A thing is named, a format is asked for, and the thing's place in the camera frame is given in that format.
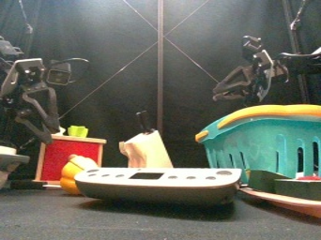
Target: metal pole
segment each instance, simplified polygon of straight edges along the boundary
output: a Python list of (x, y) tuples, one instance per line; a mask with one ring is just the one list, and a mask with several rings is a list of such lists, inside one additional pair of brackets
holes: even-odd
[(156, 129), (163, 133), (163, 0), (158, 0), (158, 93), (156, 93)]
[[(285, 17), (286, 17), (286, 25), (287, 25), (287, 30), (289, 30), (291, 51), (293, 51), (293, 53), (299, 53), (297, 27), (291, 27), (291, 25), (293, 25), (293, 16), (291, 16), (290, 1), (289, 0), (282, 0), (282, 5), (283, 5), (283, 11), (285, 11)], [(303, 103), (310, 103), (305, 75), (298, 75), (297, 76), (297, 81), (298, 81), (298, 86), (299, 86), (299, 91), (301, 91), (302, 102)]]

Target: white object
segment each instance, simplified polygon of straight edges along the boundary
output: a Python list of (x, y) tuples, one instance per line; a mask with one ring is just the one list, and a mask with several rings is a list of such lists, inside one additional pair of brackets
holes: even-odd
[(215, 205), (233, 201), (241, 169), (93, 168), (73, 178), (95, 199)]
[(159, 132), (140, 133), (119, 143), (119, 150), (128, 158), (130, 168), (172, 168), (171, 159)]
[(16, 154), (16, 149), (12, 148), (12, 147), (0, 145), (0, 154), (15, 155)]

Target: paper towel roll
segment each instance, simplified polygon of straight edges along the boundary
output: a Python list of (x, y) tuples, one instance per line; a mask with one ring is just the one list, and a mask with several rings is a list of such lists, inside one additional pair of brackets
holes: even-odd
[(140, 133), (119, 143), (120, 153), (128, 158), (130, 168), (172, 168), (159, 132)]

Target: red object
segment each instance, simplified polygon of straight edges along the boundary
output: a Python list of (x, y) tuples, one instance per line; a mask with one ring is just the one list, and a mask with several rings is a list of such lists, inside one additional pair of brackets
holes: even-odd
[(301, 176), (301, 177), (297, 178), (297, 180), (320, 181), (321, 177), (320, 176)]
[(97, 166), (102, 166), (103, 143), (106, 143), (106, 140), (69, 136), (52, 136), (52, 138), (52, 144), (44, 145), (41, 143), (36, 181), (57, 183), (61, 177), (61, 170), (72, 154), (91, 158)]

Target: orange object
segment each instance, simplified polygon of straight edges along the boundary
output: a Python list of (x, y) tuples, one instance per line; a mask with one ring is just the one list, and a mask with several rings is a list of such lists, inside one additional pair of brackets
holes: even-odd
[(235, 111), (221, 121), (218, 128), (229, 126), (231, 123), (251, 117), (273, 116), (307, 119), (321, 117), (321, 106), (310, 104), (294, 105), (261, 105)]
[(73, 176), (87, 168), (97, 168), (96, 162), (88, 158), (69, 155), (68, 163), (61, 170), (60, 186), (69, 194), (80, 194), (75, 185)]

